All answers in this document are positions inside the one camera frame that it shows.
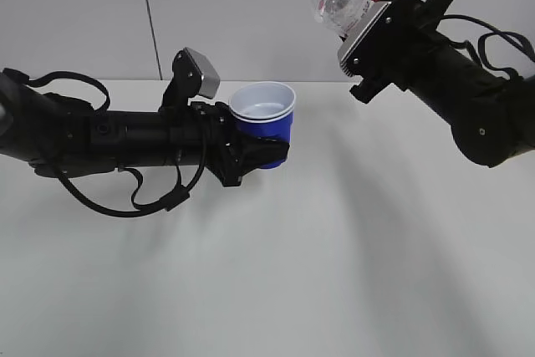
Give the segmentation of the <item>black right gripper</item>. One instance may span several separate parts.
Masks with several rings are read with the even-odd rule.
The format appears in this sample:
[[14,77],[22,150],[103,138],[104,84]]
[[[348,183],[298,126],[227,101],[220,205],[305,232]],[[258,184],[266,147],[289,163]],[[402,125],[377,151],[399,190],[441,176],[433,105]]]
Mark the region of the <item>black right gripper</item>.
[[405,85],[425,50],[426,33],[436,30],[433,19],[443,16],[454,0],[378,1],[392,3],[353,53],[359,63],[350,68],[362,78],[350,90],[362,103],[369,103],[390,84]]

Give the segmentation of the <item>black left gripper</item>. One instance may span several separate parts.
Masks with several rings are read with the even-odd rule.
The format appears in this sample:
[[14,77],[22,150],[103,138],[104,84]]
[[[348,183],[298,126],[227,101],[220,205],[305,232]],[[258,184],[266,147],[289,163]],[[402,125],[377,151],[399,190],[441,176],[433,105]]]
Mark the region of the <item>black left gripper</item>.
[[288,157],[290,144],[276,138],[257,137],[238,130],[230,108],[194,101],[180,109],[167,109],[170,139],[186,164],[201,163],[224,187],[242,184],[256,169],[278,164]]

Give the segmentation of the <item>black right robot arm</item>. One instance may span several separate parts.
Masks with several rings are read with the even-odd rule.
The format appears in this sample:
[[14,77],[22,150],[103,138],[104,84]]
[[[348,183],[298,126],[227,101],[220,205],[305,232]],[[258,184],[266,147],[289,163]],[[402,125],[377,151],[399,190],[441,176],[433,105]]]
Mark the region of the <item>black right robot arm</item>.
[[375,0],[342,36],[339,66],[360,82],[350,92],[368,104],[389,85],[409,91],[450,127],[459,151],[493,168],[534,149],[534,79],[492,64],[487,41],[501,38],[529,60],[520,33],[449,14],[454,0]]

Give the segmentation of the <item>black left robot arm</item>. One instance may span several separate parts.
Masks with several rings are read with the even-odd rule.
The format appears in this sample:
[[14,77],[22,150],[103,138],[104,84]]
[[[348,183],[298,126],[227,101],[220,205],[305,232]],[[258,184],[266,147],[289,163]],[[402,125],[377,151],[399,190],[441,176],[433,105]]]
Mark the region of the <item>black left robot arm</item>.
[[171,98],[170,83],[157,111],[98,109],[91,103],[37,87],[54,79],[83,79],[55,72],[31,80],[12,69],[1,72],[1,153],[52,177],[53,162],[67,177],[148,166],[203,165],[223,186],[239,186],[251,171],[283,162],[288,140],[240,130],[229,107]]

